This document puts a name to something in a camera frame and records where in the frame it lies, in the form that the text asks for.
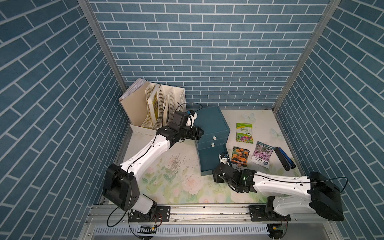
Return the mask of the black blue tool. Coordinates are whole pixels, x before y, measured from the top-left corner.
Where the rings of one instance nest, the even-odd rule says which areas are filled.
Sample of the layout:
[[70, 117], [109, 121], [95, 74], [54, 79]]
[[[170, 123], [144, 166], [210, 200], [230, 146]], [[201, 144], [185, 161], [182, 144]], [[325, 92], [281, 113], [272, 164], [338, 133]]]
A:
[[275, 147], [274, 151], [286, 171], [290, 171], [297, 167], [293, 160], [288, 157], [288, 155], [283, 151], [282, 148]]

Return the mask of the yellow green booklet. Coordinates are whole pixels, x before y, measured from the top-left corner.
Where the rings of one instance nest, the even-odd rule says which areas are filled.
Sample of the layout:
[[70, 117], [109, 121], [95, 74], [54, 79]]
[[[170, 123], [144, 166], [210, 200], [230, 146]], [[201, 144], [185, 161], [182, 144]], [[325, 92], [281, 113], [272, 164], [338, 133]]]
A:
[[155, 123], [157, 121], [157, 118], [158, 118], [158, 114], [159, 114], [159, 111], [158, 111], [158, 90], [160, 89], [160, 85], [159, 84], [154, 84], [153, 85], [153, 88], [150, 92], [150, 95], [147, 99], [147, 103], [148, 103], [148, 107], [149, 107], [149, 114], [150, 114], [150, 117], [151, 117], [151, 122], [152, 122], [152, 126], [154, 127], [155, 126]]

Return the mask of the teal drawer cabinet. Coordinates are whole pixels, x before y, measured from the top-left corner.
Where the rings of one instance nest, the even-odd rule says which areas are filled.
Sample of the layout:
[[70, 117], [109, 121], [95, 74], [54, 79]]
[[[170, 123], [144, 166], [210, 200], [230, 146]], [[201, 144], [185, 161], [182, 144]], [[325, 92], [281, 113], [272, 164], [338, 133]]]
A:
[[196, 141], [197, 149], [203, 150], [226, 145], [230, 128], [219, 107], [208, 107], [197, 111], [195, 127], [200, 127], [204, 134]]

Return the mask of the green flower seed bag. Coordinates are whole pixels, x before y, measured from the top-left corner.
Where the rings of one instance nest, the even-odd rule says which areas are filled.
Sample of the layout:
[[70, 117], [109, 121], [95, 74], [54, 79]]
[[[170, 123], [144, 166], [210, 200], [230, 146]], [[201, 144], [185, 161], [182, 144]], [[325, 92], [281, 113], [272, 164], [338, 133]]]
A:
[[236, 141], [253, 144], [253, 125], [249, 123], [236, 123]]

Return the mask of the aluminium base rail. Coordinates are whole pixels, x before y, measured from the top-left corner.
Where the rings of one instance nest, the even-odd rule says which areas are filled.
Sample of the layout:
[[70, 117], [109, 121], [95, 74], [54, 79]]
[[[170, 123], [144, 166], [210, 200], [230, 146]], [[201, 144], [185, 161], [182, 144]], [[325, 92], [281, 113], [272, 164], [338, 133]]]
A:
[[152, 223], [135, 223], [113, 205], [94, 205], [81, 240], [340, 240], [334, 222], [315, 214], [292, 214], [289, 220], [254, 221], [248, 204], [170, 205]]

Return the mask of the beige folder with papers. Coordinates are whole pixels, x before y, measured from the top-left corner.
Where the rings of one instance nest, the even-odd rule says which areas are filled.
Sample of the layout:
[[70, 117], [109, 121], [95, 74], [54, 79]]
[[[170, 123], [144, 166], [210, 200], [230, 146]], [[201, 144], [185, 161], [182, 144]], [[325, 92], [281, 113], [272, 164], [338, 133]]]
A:
[[141, 126], [147, 117], [146, 89], [150, 82], [137, 79], [119, 98], [129, 120], [134, 126]]

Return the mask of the purple flower seed bag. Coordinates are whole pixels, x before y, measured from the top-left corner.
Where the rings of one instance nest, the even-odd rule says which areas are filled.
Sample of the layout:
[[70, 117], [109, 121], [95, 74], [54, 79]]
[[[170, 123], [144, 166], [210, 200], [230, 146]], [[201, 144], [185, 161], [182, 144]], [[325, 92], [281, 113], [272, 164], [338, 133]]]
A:
[[273, 152], [274, 147], [262, 142], [257, 142], [251, 162], [268, 169], [270, 167], [270, 158]]

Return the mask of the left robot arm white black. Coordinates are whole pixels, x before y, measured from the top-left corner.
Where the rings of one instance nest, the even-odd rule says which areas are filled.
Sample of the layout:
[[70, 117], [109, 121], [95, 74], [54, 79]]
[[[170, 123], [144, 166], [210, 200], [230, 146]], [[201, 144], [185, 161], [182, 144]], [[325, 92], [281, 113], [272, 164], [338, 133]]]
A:
[[159, 128], [149, 143], [129, 160], [107, 168], [102, 195], [123, 211], [148, 215], [156, 202], [140, 193], [138, 180], [153, 162], [181, 140], [199, 140], [204, 131], [194, 126], [198, 113], [176, 111], [171, 122]]

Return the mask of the cream mesh file organizer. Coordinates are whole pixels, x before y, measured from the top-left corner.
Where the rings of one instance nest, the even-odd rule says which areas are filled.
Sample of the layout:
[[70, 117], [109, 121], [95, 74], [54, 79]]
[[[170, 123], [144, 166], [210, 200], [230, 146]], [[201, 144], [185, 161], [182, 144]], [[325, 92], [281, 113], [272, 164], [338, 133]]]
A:
[[[146, 98], [148, 99], [150, 92], [153, 88], [154, 83], [150, 83], [146, 89]], [[170, 123], [174, 112], [176, 111], [186, 111], [186, 96], [185, 89], [167, 85], [160, 85], [158, 90], [158, 118], [155, 123], [155, 126], [152, 126], [151, 117], [149, 114], [149, 107], [147, 103], [148, 114], [141, 126], [134, 126], [130, 124], [131, 129], [135, 134], [141, 134], [144, 136], [154, 136], [156, 131], [160, 127], [164, 127], [166, 124]]]

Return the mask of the teal bottom drawer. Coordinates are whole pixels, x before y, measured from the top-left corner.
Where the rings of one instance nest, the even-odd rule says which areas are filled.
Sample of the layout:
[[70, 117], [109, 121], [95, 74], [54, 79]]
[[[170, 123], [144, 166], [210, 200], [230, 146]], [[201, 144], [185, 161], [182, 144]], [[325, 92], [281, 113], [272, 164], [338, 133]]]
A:
[[228, 150], [226, 145], [220, 145], [216, 147], [198, 150], [201, 176], [211, 175], [213, 170], [220, 163], [220, 154], [227, 152]]

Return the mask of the floral table mat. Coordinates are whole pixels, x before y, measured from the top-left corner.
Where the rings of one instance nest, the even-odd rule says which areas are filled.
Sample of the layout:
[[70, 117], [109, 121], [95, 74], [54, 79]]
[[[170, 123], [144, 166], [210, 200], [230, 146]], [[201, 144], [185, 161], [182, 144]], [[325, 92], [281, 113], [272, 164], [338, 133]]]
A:
[[[282, 148], [293, 158], [283, 131], [271, 110], [222, 110], [230, 134], [227, 150], [234, 147], [254, 152], [256, 145], [236, 142], [236, 124], [253, 125], [254, 142]], [[264, 203], [259, 193], [238, 194], [225, 184], [217, 184], [212, 175], [201, 175], [198, 152], [194, 141], [175, 144], [146, 169], [138, 181], [141, 194], [159, 204], [242, 204]]]

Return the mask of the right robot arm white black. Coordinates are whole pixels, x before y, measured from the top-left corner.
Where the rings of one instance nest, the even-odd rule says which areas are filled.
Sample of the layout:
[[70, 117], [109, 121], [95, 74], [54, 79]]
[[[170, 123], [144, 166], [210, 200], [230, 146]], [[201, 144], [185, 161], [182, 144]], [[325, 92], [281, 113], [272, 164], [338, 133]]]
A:
[[252, 192], [267, 197], [265, 207], [251, 207], [251, 215], [260, 220], [288, 221], [292, 214], [317, 214], [335, 222], [345, 219], [342, 191], [318, 172], [287, 177], [249, 169], [238, 171], [220, 163], [213, 177], [214, 182], [225, 183], [238, 194]]

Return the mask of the orange marigold seed bag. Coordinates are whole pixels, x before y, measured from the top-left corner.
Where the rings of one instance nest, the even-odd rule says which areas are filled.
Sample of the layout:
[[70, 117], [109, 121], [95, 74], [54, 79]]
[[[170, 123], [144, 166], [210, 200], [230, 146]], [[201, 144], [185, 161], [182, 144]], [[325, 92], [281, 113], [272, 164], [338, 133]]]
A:
[[237, 170], [242, 170], [248, 167], [248, 157], [250, 151], [244, 148], [233, 147], [231, 164]]

